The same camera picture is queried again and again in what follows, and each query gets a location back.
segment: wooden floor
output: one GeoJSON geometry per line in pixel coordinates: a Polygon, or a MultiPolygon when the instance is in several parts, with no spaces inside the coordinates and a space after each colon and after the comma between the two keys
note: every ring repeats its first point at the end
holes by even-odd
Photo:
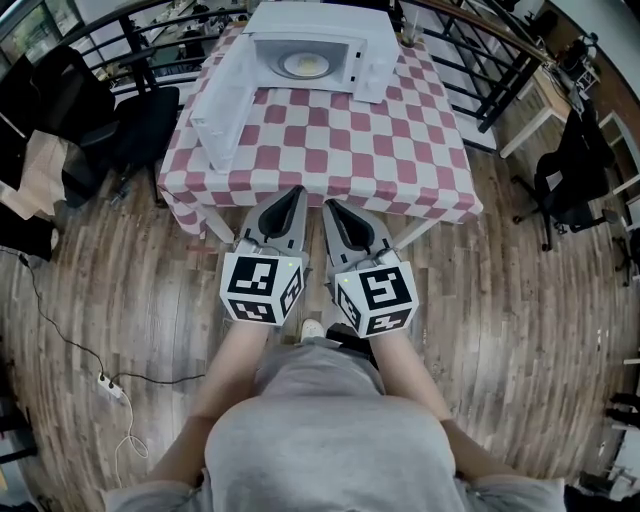
{"type": "MultiPolygon", "coordinates": [[[[533,115],[537,101],[530,94],[509,109],[499,144],[533,115]]],[[[572,478],[583,468],[605,468],[615,453],[618,438],[603,409],[613,392],[632,389],[635,376],[621,363],[637,353],[639,304],[614,272],[619,256],[609,226],[565,235],[543,253],[538,219],[511,222],[530,203],[510,176],[530,175],[558,140],[550,125],[506,161],[469,150],[484,213],[465,225],[435,227],[402,256],[413,264],[422,302],[413,340],[460,425],[530,475],[572,478]]],[[[234,228],[241,213],[225,212],[234,228]]],[[[394,233],[406,223],[387,220],[394,233]]],[[[144,179],[115,208],[101,197],[78,211],[61,207],[57,222],[61,248],[36,275],[44,308],[62,331],[97,351],[111,375],[203,372],[225,329],[218,286],[227,248],[213,236],[201,242],[183,233],[168,210],[151,206],[144,179]],[[216,252],[193,250],[202,247],[216,252]]],[[[315,271],[284,341],[295,341],[305,316],[326,321],[330,309],[316,210],[308,243],[315,271]]],[[[27,271],[6,255],[0,269],[3,354],[16,362],[15,389],[41,449],[22,467],[60,510],[102,510],[101,491],[116,485],[114,449],[128,427],[127,408],[98,388],[96,361],[62,343],[38,316],[27,271]]],[[[122,385],[133,402],[134,433],[150,450],[148,460],[121,450],[128,484],[176,436],[197,384],[123,378],[122,385]]]]}

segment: gray t-shirt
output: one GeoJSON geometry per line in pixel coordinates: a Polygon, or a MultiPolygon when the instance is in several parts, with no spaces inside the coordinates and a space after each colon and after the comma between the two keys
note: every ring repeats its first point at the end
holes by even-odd
{"type": "Polygon", "coordinates": [[[383,396],[368,361],[317,342],[265,358],[259,396],[211,431],[199,489],[152,482],[111,491],[107,511],[564,512],[562,480],[457,480],[428,410],[383,396]]]}

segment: power strip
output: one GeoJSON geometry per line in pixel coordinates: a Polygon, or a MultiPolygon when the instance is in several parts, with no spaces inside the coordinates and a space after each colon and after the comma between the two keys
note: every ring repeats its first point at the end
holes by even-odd
{"type": "Polygon", "coordinates": [[[111,395],[120,400],[122,397],[122,388],[114,384],[104,373],[98,374],[98,384],[106,389],[111,395]]]}

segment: microwave door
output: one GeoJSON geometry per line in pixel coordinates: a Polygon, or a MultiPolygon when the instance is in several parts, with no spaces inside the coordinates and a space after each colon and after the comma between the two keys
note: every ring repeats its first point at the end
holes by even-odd
{"type": "Polygon", "coordinates": [[[256,53],[241,34],[227,50],[198,99],[191,122],[213,168],[229,172],[258,90],[256,53]]]}

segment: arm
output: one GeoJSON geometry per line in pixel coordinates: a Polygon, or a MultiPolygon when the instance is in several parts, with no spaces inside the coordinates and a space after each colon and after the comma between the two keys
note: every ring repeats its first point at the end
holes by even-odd
{"type": "Polygon", "coordinates": [[[444,397],[424,367],[404,330],[371,339],[371,350],[388,395],[412,400],[425,406],[442,423],[449,438],[456,469],[465,480],[489,475],[518,475],[466,435],[453,421],[444,397]]]}
{"type": "Polygon", "coordinates": [[[231,407],[250,397],[269,329],[260,324],[233,324],[209,366],[180,435],[149,473],[147,482],[172,480],[196,485],[213,425],[231,407]]]}

